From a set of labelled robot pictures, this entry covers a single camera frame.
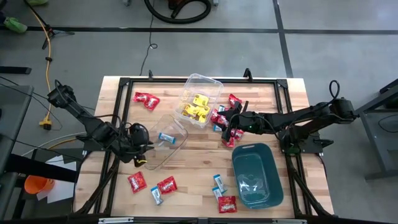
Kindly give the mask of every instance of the concrete floor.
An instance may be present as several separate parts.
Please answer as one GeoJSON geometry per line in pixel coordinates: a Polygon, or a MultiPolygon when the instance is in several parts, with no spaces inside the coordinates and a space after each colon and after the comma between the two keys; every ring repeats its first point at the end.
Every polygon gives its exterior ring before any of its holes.
{"type": "MultiPolygon", "coordinates": [[[[165,1],[157,1],[156,8],[170,14],[166,5],[165,1]]],[[[280,0],[279,5],[285,29],[398,29],[395,0],[280,0]]],[[[193,2],[181,16],[202,9],[203,6],[193,2]]],[[[50,0],[48,6],[37,10],[53,26],[148,27],[150,24],[150,14],[142,1],[133,1],[130,7],[125,7],[121,1],[111,0],[50,0]]],[[[10,2],[4,11],[29,26],[38,26],[22,1],[10,2]]],[[[220,0],[220,5],[200,22],[171,26],[155,19],[154,27],[276,29],[277,24],[272,0],[220,0]]],[[[51,82],[58,79],[71,85],[81,104],[95,107],[104,75],[139,74],[148,37],[145,32],[78,32],[74,36],[57,37],[52,42],[51,82]]],[[[330,100],[328,84],[332,79],[341,84],[340,96],[350,99],[357,108],[397,78],[396,35],[287,34],[286,39],[293,75],[304,78],[311,104],[330,100]]],[[[47,51],[40,49],[43,41],[42,32],[17,35],[0,31],[1,65],[32,68],[28,76],[2,76],[20,85],[33,85],[37,93],[44,95],[47,51]]],[[[144,75],[151,69],[160,76],[200,73],[239,77],[249,67],[256,77],[286,77],[278,34],[163,32],[153,33],[152,41],[159,48],[150,50],[144,75]]],[[[63,129],[46,132],[38,127],[45,112],[38,103],[30,104],[18,140],[38,145],[83,131],[78,121],[55,109],[63,129]]],[[[379,167],[360,120],[350,125],[330,126],[321,134],[335,140],[325,150],[324,158],[335,213],[345,218],[396,223],[398,178],[364,180],[364,175],[377,172],[379,167]]],[[[17,144],[14,153],[22,154],[29,149],[17,144]]]]}

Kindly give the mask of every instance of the white paper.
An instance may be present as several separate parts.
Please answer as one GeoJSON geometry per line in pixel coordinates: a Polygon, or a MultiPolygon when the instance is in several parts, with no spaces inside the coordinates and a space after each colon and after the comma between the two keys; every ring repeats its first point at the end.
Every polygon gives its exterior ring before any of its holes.
{"type": "MultiPolygon", "coordinates": [[[[76,162],[70,162],[68,164],[64,164],[63,156],[54,157],[48,160],[47,162],[50,162],[51,165],[76,171],[76,162]]],[[[52,203],[66,198],[71,198],[73,197],[74,186],[75,183],[73,182],[55,180],[53,189],[49,192],[39,192],[37,194],[37,199],[41,200],[44,197],[47,197],[47,203],[52,203]]]]}

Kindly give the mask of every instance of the teal plastic bin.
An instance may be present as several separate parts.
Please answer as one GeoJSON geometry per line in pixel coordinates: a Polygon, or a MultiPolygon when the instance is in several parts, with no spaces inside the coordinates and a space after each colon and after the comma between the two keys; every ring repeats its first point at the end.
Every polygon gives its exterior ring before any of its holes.
{"type": "Polygon", "coordinates": [[[269,208],[282,203],[280,184],[271,149],[263,144],[239,146],[232,152],[239,198],[247,208],[269,208]]]}

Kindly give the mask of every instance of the green object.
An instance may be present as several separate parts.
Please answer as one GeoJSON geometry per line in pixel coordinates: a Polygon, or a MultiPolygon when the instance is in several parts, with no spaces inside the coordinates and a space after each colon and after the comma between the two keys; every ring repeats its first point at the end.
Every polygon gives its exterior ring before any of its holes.
{"type": "Polygon", "coordinates": [[[27,0],[31,6],[39,6],[47,3],[49,0],[27,0]]]}
{"type": "Polygon", "coordinates": [[[284,192],[271,149],[263,144],[239,146],[232,152],[239,198],[247,208],[269,208],[282,203],[284,192]]]}
{"type": "Polygon", "coordinates": [[[17,32],[18,34],[23,34],[27,29],[26,25],[21,24],[20,22],[18,22],[16,18],[13,17],[7,17],[6,20],[4,21],[4,25],[8,29],[17,32]]]}

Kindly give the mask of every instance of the yellow cable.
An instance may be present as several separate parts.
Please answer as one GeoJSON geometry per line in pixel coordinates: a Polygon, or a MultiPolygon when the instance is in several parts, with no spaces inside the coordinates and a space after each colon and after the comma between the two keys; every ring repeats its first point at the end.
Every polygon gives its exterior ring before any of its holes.
{"type": "Polygon", "coordinates": [[[47,149],[52,149],[52,148],[57,147],[57,146],[59,146],[59,145],[61,145],[61,144],[64,144],[64,143],[67,143],[67,142],[72,142],[72,141],[75,141],[75,140],[77,140],[77,138],[67,139],[67,140],[64,140],[64,141],[60,141],[60,142],[58,142],[58,143],[56,143],[56,144],[54,144],[54,145],[48,147],[47,149]]]}
{"type": "MultiPolygon", "coordinates": [[[[51,58],[51,41],[50,41],[50,37],[47,34],[47,31],[44,28],[44,25],[42,23],[42,21],[40,21],[40,19],[36,16],[36,14],[34,13],[33,10],[31,10],[33,15],[36,17],[37,22],[39,22],[40,26],[42,27],[44,34],[45,34],[45,38],[47,39],[47,43],[49,44],[49,58],[51,58]]],[[[50,81],[49,81],[49,69],[50,69],[50,61],[47,61],[47,68],[45,69],[45,79],[47,81],[47,86],[49,88],[49,93],[51,92],[51,87],[50,87],[50,81]]],[[[50,111],[51,111],[51,104],[49,106],[49,111],[47,112],[47,115],[45,116],[44,120],[48,120],[50,118],[50,111]]]]}

